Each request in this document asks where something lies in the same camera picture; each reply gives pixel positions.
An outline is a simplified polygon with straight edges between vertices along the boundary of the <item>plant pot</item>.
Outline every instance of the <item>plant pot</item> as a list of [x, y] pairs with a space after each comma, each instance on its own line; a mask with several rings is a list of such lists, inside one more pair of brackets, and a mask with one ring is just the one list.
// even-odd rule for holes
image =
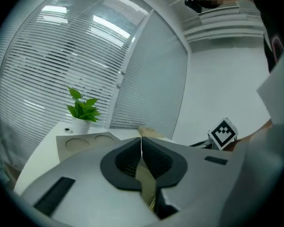
[[72, 131], [74, 134], [87, 134], [91, 121], [72, 117]]

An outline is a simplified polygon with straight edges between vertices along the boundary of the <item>black headset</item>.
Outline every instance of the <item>black headset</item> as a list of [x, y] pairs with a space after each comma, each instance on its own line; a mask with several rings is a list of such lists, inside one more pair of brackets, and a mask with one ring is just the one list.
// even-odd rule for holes
[[202, 8], [215, 9], [219, 7], [216, 1], [210, 0], [185, 0], [185, 5], [196, 11], [197, 13], [202, 12]]

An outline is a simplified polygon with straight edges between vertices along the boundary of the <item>round cutout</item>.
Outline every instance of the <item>round cutout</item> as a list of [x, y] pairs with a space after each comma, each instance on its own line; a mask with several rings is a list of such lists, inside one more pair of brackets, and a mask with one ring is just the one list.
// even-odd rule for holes
[[79, 151], [89, 147], [89, 143], [83, 139], [70, 139], [65, 143], [65, 147], [70, 151]]
[[113, 143], [115, 140], [107, 135], [98, 135], [95, 137], [95, 141], [101, 144], [110, 144]]

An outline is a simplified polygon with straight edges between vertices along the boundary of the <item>ceiling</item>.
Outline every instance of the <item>ceiling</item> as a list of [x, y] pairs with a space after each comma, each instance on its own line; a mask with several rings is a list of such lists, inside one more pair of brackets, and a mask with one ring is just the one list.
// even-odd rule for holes
[[263, 46], [264, 26], [260, 12], [247, 0], [204, 9], [198, 15], [184, 0], [165, 0], [177, 15], [192, 51]]

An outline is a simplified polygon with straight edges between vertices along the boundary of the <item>small black and white object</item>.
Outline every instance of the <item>small black and white object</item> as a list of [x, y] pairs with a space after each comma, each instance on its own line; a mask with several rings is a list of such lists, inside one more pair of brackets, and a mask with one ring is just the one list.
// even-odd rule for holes
[[223, 150], [237, 137], [238, 130], [228, 118], [223, 118], [213, 130], [208, 132], [208, 135], [219, 150]]

